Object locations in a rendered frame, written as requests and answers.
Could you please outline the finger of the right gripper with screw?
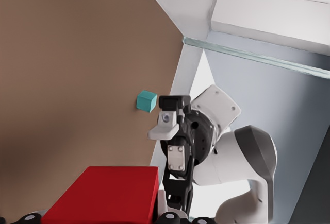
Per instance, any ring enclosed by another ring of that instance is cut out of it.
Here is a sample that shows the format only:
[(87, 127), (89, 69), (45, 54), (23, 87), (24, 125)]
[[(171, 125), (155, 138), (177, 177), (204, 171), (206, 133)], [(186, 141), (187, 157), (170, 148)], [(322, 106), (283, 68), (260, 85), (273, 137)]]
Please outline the finger of the right gripper with screw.
[(158, 124), (148, 132), (147, 136), (150, 140), (171, 140), (178, 131), (176, 111), (160, 111)]

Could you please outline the finger of the right gripper plate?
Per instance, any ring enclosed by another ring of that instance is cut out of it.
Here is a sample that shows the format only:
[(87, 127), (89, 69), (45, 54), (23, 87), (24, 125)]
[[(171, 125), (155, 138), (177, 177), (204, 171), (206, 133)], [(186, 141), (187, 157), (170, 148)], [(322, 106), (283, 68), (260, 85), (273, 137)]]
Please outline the finger of the right gripper plate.
[(167, 158), (169, 170), (185, 170), (185, 148), (183, 145), (168, 145)]

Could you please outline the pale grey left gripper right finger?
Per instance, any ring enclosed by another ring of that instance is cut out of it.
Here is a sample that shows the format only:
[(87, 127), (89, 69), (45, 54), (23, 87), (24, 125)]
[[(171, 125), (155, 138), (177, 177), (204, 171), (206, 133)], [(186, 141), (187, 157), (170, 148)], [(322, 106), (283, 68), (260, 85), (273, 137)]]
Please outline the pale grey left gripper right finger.
[(168, 210), (166, 193), (162, 189), (156, 196), (154, 224), (180, 224), (179, 215)]

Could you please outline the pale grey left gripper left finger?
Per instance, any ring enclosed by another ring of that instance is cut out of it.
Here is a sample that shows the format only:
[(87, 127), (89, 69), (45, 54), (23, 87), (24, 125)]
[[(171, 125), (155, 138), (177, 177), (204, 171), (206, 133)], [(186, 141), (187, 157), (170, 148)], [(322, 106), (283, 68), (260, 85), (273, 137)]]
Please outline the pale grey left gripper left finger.
[(41, 224), (42, 217), (47, 213), (48, 209), (38, 210), (24, 215), (15, 224)]

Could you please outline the red wooden cube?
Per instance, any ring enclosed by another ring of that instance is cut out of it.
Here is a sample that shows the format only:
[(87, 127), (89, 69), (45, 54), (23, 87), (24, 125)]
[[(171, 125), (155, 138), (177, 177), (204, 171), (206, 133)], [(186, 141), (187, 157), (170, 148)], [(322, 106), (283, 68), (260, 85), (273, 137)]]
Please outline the red wooden cube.
[(41, 218), (41, 224), (152, 224), (158, 168), (90, 166)]

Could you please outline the blue wooden cube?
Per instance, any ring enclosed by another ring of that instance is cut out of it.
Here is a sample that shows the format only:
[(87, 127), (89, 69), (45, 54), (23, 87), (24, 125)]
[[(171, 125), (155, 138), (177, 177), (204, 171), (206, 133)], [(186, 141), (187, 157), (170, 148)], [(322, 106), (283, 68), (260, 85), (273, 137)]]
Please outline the blue wooden cube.
[(157, 94), (143, 90), (137, 95), (136, 108), (145, 112), (152, 112), (156, 106)]

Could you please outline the glassy silver frame bar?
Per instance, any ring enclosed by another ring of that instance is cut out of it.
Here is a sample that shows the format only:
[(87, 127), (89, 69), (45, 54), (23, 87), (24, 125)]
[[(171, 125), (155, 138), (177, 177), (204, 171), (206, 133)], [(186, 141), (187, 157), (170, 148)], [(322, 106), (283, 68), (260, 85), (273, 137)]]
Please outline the glassy silver frame bar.
[(238, 58), (247, 59), (250, 61), (259, 62), (259, 63), (263, 63), (263, 64), (275, 66), (275, 67), (284, 68), (286, 70), (291, 70), (291, 71), (295, 71), (298, 73), (312, 75), (315, 77), (330, 80), (330, 70), (324, 70), (324, 69), (321, 69), (318, 67), (313, 67), (313, 66), (309, 66), (309, 65), (305, 65), (305, 64), (286, 61), (286, 60), (282, 60), (282, 59), (278, 59), (278, 58), (274, 58), (274, 57), (270, 57), (270, 56), (264, 56), (264, 55), (256, 54), (253, 52), (239, 50), (239, 49), (235, 49), (235, 48), (231, 48), (231, 47), (227, 47), (227, 46), (223, 46), (223, 45), (219, 45), (219, 44), (214, 44), (214, 43), (210, 43), (210, 42), (207, 42), (204, 40), (197, 40), (197, 39), (186, 37), (186, 36), (183, 37), (183, 43), (186, 45), (193, 46), (193, 47), (210, 50), (213, 52), (226, 54), (226, 55), (230, 55), (230, 56), (235, 56)]

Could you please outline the white frame beam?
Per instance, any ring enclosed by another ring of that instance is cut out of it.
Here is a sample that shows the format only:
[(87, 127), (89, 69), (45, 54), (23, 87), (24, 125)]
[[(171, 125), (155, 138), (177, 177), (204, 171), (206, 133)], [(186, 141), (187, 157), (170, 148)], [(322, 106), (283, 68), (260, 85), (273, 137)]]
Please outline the white frame beam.
[(217, 0), (217, 32), (330, 56), (330, 5), (308, 0)]

